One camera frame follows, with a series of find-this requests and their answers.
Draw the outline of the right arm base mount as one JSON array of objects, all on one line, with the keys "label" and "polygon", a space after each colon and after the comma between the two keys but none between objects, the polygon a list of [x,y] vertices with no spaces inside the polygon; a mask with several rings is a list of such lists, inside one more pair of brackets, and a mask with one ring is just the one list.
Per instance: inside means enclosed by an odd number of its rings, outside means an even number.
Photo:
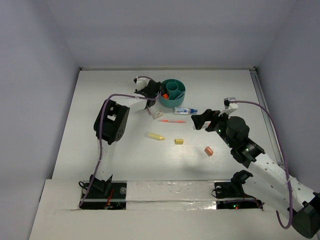
[{"label": "right arm base mount", "polygon": [[253,175],[246,170],[236,172],[230,181],[214,183],[211,195],[218,210],[263,209],[263,202],[245,193],[243,185]]}]

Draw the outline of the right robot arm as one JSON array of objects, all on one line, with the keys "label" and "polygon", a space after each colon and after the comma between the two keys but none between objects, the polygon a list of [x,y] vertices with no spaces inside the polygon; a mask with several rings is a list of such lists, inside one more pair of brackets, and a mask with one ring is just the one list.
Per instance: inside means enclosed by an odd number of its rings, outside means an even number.
[{"label": "right robot arm", "polygon": [[246,179],[230,183],[235,196],[249,191],[279,215],[303,237],[311,239],[320,230],[320,194],[303,185],[274,162],[265,150],[249,138],[250,128],[239,116],[207,109],[191,119],[196,130],[208,122],[207,132],[216,132],[230,147],[232,157],[242,164]]}]

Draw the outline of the black orange highlighter marker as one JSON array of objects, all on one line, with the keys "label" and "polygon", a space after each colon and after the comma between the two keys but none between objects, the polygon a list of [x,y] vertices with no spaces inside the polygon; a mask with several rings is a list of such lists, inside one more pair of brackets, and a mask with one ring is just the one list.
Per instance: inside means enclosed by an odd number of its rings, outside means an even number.
[{"label": "black orange highlighter marker", "polygon": [[161,96],[164,98],[164,99],[168,99],[169,98],[169,95],[168,95],[168,92],[167,92],[167,89],[165,86],[162,86],[161,87]]}]

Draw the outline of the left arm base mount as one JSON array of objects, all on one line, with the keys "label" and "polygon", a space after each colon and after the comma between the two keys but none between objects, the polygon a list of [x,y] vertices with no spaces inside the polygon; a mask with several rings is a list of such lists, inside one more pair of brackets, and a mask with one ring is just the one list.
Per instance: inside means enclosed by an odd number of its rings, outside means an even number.
[{"label": "left arm base mount", "polygon": [[127,182],[94,179],[86,195],[90,182],[80,181],[81,197],[79,208],[82,210],[125,210],[127,201]]}]

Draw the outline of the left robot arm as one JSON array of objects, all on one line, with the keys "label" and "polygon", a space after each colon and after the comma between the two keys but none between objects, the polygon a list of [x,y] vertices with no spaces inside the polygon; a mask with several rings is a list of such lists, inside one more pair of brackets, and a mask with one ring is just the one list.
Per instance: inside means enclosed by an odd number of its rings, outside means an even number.
[{"label": "left robot arm", "polygon": [[152,107],[164,92],[161,82],[147,76],[136,77],[134,83],[132,95],[113,93],[103,102],[93,125],[99,152],[87,190],[93,190],[101,198],[111,192],[113,154],[116,143],[125,133],[129,114]]}]

